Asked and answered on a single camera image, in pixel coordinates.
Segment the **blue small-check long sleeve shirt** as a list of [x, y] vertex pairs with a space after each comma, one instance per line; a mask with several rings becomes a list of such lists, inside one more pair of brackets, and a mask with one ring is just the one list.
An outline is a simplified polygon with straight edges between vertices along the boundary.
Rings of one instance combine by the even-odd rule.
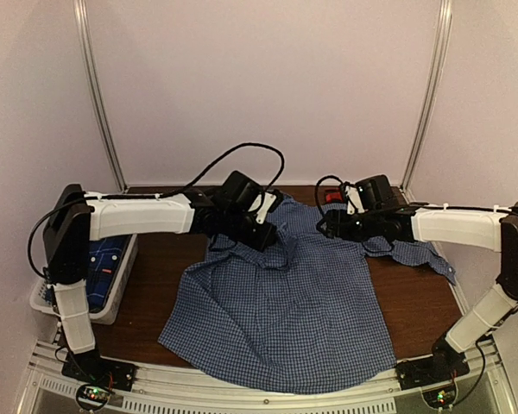
[[362, 384], [395, 365], [367, 263], [389, 256], [454, 280], [432, 245], [329, 239], [319, 212], [285, 196], [263, 252], [225, 237], [182, 274], [159, 343], [204, 373], [269, 392], [315, 394]]

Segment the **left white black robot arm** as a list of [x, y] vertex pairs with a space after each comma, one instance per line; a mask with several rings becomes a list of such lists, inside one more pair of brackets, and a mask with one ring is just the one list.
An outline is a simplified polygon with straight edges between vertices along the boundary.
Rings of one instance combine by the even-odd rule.
[[104, 238], [151, 233], [224, 235], [263, 251], [276, 241], [267, 216], [282, 201], [279, 191], [255, 184], [234, 189], [222, 185], [210, 193], [188, 189], [169, 197], [156, 194], [103, 194], [69, 185], [47, 216], [43, 241], [45, 279], [55, 302], [74, 370], [89, 383], [107, 374], [97, 347], [85, 292], [89, 245]]

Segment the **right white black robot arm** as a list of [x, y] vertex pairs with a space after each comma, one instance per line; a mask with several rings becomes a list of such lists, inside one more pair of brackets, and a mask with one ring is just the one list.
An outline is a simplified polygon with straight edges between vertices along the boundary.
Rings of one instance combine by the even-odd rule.
[[433, 345], [425, 371], [444, 380], [458, 367], [458, 354], [518, 310], [518, 204], [510, 208], [469, 208], [436, 204], [397, 204], [363, 212], [328, 210], [317, 223], [328, 238], [366, 242], [446, 242], [485, 248], [501, 255], [494, 285]]

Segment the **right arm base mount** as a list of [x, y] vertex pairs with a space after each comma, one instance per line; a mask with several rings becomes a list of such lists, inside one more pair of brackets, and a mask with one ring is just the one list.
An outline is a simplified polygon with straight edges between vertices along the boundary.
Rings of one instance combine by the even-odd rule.
[[401, 361], [395, 366], [400, 388], [405, 391], [451, 381], [466, 375], [470, 368], [464, 352], [457, 352], [442, 335], [432, 346], [432, 354], [416, 360]]

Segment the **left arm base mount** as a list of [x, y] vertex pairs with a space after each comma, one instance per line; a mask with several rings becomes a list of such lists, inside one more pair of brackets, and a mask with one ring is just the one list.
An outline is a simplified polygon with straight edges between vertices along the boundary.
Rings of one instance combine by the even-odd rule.
[[74, 354], [66, 345], [57, 348], [54, 356], [62, 363], [61, 374], [67, 378], [107, 390], [132, 390], [135, 364], [106, 359], [97, 349]]

